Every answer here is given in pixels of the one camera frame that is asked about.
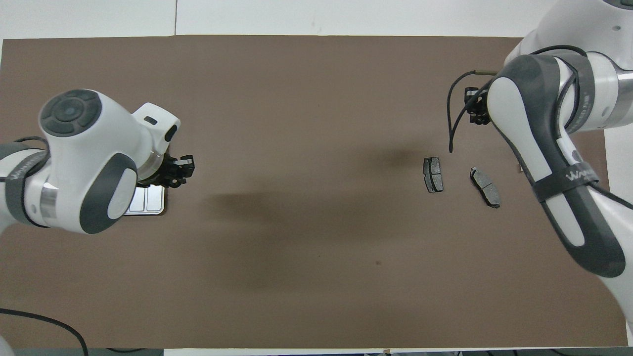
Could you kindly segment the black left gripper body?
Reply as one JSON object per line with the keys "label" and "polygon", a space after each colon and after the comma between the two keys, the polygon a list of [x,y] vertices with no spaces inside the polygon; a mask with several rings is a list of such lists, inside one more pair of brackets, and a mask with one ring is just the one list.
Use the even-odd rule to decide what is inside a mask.
{"label": "black left gripper body", "polygon": [[137,186],[150,187],[150,185],[160,185],[170,187],[172,178],[168,178],[174,157],[168,153],[158,155],[152,153],[148,160],[137,170]]}

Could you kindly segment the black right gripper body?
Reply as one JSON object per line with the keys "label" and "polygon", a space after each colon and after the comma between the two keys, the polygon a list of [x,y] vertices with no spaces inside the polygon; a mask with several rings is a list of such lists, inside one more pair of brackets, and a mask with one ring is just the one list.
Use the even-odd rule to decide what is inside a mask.
{"label": "black right gripper body", "polygon": [[466,108],[487,108],[488,88],[466,87],[464,101]]}

